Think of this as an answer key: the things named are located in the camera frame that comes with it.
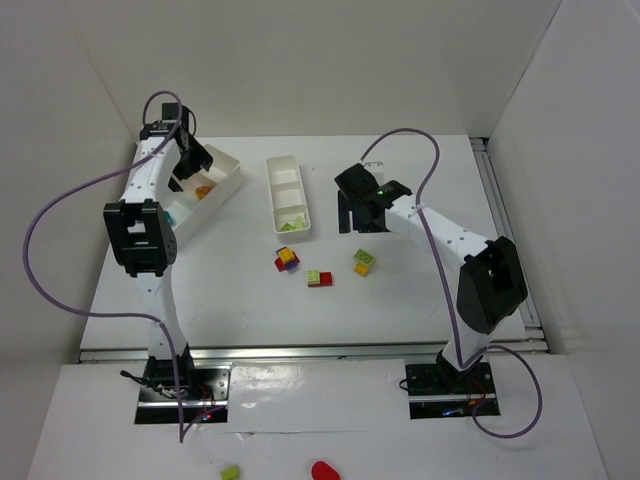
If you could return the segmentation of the red yellow purple lego stack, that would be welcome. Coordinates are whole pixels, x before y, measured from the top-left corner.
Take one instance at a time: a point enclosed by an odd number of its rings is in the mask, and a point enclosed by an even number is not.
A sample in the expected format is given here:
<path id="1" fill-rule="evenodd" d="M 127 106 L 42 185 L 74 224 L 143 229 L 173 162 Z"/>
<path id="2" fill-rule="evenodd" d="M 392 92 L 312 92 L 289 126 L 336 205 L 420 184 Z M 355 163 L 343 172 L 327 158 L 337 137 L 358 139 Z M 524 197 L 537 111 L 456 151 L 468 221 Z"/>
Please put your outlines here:
<path id="1" fill-rule="evenodd" d="M 289 247 L 282 247 L 276 251 L 274 265 L 279 272 L 292 271 L 298 267 L 300 260 Z"/>

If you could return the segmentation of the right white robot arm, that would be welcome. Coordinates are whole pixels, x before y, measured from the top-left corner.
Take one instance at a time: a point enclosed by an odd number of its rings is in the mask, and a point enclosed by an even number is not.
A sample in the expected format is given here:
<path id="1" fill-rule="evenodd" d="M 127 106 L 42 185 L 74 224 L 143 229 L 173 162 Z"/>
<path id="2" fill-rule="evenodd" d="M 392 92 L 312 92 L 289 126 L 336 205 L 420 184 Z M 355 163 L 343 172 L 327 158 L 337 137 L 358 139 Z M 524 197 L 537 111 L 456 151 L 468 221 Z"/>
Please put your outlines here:
<path id="1" fill-rule="evenodd" d="M 474 233 L 420 203 L 401 183 L 379 184 L 356 164 L 335 178 L 359 220 L 398 234 L 433 255 L 443 281 L 452 338 L 436 357 L 442 382 L 469 375 L 498 325 L 528 297 L 515 244 Z"/>

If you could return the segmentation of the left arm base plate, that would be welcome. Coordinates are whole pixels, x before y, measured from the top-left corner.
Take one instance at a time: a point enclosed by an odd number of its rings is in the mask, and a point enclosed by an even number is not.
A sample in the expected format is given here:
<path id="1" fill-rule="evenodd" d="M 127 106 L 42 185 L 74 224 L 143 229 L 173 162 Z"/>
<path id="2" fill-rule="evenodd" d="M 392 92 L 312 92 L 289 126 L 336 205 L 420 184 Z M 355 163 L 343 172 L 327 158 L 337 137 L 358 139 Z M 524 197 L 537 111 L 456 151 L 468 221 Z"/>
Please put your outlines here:
<path id="1" fill-rule="evenodd" d="M 228 366 L 196 367 L 190 358 L 177 357 L 179 384 L 171 360 L 149 358 L 142 374 L 121 370 L 120 376 L 139 387 L 134 422 L 168 425 L 179 422 L 178 398 L 184 424 L 226 423 L 231 369 Z"/>

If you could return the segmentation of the teal arched lego brick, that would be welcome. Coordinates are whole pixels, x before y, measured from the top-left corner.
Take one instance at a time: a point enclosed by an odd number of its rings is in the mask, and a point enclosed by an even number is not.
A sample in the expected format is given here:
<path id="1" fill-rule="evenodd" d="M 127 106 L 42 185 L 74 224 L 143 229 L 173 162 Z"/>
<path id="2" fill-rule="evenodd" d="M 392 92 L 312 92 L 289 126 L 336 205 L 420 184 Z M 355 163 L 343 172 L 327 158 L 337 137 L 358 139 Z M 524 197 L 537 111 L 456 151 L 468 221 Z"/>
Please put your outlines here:
<path id="1" fill-rule="evenodd" d="M 171 215 L 171 213 L 169 211 L 164 211 L 164 214 L 165 214 L 165 217 L 166 217 L 169 225 L 171 227 L 174 227 L 176 225 L 176 222 L 175 222 L 173 216 Z"/>

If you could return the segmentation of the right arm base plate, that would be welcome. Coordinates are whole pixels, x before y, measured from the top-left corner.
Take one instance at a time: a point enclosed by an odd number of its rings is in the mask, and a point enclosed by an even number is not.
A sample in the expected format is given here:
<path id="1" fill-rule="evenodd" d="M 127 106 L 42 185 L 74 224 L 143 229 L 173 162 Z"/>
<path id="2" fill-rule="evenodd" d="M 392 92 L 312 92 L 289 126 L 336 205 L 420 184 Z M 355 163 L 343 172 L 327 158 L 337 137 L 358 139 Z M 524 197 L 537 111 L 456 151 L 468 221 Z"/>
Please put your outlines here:
<path id="1" fill-rule="evenodd" d="M 480 363 L 468 376 L 453 386 L 447 386 L 434 363 L 406 364 L 405 378 L 398 382 L 408 395 L 411 420 L 471 417 L 476 406 L 477 416 L 499 416 L 490 364 Z"/>

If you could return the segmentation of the yellow oval lego piece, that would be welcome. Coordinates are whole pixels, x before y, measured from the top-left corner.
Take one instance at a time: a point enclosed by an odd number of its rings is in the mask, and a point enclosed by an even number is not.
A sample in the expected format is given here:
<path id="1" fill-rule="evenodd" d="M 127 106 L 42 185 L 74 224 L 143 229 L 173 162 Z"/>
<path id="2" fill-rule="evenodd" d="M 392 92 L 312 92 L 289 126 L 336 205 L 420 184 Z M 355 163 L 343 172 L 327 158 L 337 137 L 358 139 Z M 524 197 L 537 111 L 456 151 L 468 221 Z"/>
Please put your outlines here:
<path id="1" fill-rule="evenodd" d="M 212 190 L 214 189 L 211 185 L 202 185 L 196 188 L 195 194 L 196 198 L 201 201 L 204 199 Z"/>

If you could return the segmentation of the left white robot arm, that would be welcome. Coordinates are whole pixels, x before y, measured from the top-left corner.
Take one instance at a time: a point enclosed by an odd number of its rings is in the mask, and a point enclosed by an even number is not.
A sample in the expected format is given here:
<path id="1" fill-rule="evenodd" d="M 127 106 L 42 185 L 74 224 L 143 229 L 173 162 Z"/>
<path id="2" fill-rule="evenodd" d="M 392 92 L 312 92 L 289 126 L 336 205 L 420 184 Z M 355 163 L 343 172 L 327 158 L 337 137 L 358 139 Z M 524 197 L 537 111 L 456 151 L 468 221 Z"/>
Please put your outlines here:
<path id="1" fill-rule="evenodd" d="M 212 164 L 193 136 L 169 124 L 141 131 L 140 158 L 121 198 L 108 203 L 103 218 L 116 262 L 134 282 L 151 317 L 148 360 L 141 383 L 173 396 L 194 384 L 194 362 L 179 325 L 172 288 L 178 240 L 162 202 L 179 193 L 185 180 Z"/>

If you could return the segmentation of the lime and red lego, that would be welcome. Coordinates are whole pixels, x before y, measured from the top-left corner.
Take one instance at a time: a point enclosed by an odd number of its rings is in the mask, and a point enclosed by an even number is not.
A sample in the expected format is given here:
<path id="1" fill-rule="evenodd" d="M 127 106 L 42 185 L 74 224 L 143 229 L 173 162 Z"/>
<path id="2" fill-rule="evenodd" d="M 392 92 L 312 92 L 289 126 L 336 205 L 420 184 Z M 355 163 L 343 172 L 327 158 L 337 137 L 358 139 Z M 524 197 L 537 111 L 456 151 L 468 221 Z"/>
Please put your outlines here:
<path id="1" fill-rule="evenodd" d="M 328 287 L 333 285 L 331 272 L 320 270 L 307 271 L 307 286 L 309 288 Z"/>

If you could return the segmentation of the lime lego brick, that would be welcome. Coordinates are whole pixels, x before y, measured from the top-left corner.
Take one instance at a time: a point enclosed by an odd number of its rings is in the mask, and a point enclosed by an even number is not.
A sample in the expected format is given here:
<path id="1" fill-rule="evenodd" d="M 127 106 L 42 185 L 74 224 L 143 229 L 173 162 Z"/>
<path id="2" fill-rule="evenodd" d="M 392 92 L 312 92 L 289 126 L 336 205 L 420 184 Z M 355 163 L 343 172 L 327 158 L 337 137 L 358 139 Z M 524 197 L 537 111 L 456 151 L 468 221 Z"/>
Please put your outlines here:
<path id="1" fill-rule="evenodd" d="M 305 219 L 302 216 L 296 216 L 294 219 L 290 219 L 282 224 L 280 232 L 290 232 L 303 230 L 306 228 Z"/>

